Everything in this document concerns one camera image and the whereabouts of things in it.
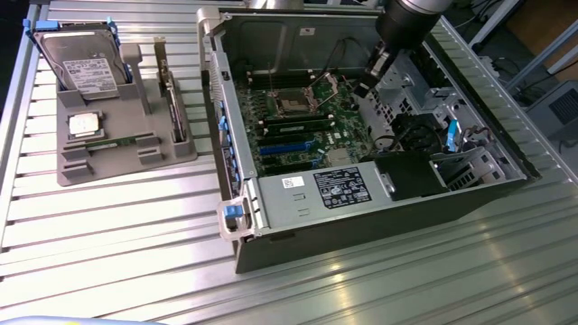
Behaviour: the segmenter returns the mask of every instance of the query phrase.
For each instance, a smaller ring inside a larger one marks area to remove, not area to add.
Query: power supply label
[[[314,174],[326,208],[334,209],[372,201],[358,167]]]

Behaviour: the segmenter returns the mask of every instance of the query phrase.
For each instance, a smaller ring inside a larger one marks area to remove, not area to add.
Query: aluminum rail
[[[197,162],[62,188],[55,76],[33,51],[10,158],[0,320],[29,315],[167,324],[571,324],[578,320],[578,189],[544,136],[444,20],[433,34],[543,180],[460,221],[236,275],[201,93],[195,11],[237,2],[54,1],[49,19],[113,16],[123,42],[167,39]]]

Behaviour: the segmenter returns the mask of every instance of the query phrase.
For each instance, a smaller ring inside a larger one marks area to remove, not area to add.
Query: white sticker
[[[300,186],[306,185],[306,182],[304,181],[304,177],[290,177],[284,178],[284,187],[285,188],[297,188]]]
[[[65,61],[63,63],[81,93],[117,90],[115,77],[107,59]]]
[[[314,35],[316,35],[316,28],[308,27],[300,30],[300,36],[314,36]]]

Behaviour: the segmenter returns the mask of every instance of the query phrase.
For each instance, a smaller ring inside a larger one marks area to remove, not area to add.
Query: blue pcie slot
[[[301,144],[281,144],[278,146],[261,147],[260,154],[286,154],[288,152],[309,151],[314,142],[316,140],[304,142]]]

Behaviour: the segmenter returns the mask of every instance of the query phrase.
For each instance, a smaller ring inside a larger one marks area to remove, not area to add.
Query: warning label
[[[115,77],[107,59],[65,61],[73,82],[81,93],[115,91]]]
[[[314,174],[314,177],[326,208],[340,208],[372,201],[358,167],[326,171]]]

